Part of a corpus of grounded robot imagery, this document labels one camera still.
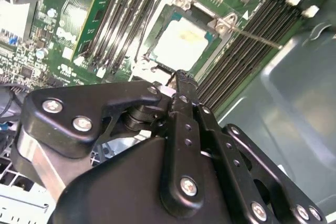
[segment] motherboard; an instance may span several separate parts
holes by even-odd
[[[214,111],[325,0],[0,0],[0,82],[30,89],[145,79],[177,69]]]

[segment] silver screw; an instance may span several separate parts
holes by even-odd
[[[147,90],[148,90],[149,92],[151,92],[152,94],[157,94],[157,90],[156,90],[155,87],[149,87],[149,88],[147,88]]]
[[[239,135],[239,130],[236,127],[231,127],[231,130],[233,133],[235,133],[236,135]]]
[[[311,212],[312,215],[314,215],[315,218],[317,218],[319,221],[322,220],[319,212],[315,208],[309,207],[309,211]]]
[[[47,100],[42,103],[42,108],[49,113],[58,113],[62,111],[63,106],[58,101]]]
[[[187,97],[185,97],[184,95],[181,95],[181,96],[180,96],[180,99],[181,99],[183,102],[188,103],[188,99],[187,99]]]
[[[78,131],[89,131],[92,128],[92,123],[90,122],[90,120],[82,116],[79,118],[75,118],[72,122],[72,125]]]
[[[197,193],[197,187],[195,183],[189,178],[182,178],[181,179],[181,188],[185,194],[188,196],[195,196]]]
[[[256,202],[252,202],[251,208],[252,208],[253,213],[255,214],[255,216],[259,220],[261,220],[261,221],[266,221],[267,220],[266,212],[265,212],[264,208],[261,206],[261,204],[256,203]]]
[[[207,114],[210,114],[210,113],[211,113],[211,111],[210,111],[207,107],[205,107],[205,106],[203,106],[203,111],[204,111],[205,113],[207,113]]]
[[[309,220],[309,215],[308,215],[307,211],[306,211],[303,207],[301,207],[300,205],[297,205],[297,206],[296,206],[296,210],[298,211],[299,215],[300,215],[303,219],[305,219],[305,220]]]

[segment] black mechanical arm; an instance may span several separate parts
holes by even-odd
[[[220,128],[197,83],[146,81],[30,93],[16,169],[57,201],[50,223],[326,223],[321,210],[237,126]],[[97,143],[151,138],[92,168]]]

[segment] black cable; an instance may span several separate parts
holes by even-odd
[[[0,113],[0,118],[6,114],[6,112],[9,110],[9,108],[12,106],[14,100],[14,92],[13,91],[9,91],[9,101],[6,105],[6,107],[4,108],[4,110]]]

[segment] blue component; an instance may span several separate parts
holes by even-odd
[[[18,37],[14,36],[14,37],[12,37],[12,38],[9,39],[8,43],[10,45],[16,45],[17,44],[17,40],[18,40]]]
[[[7,131],[8,130],[8,124],[2,123],[0,124],[0,131]]]

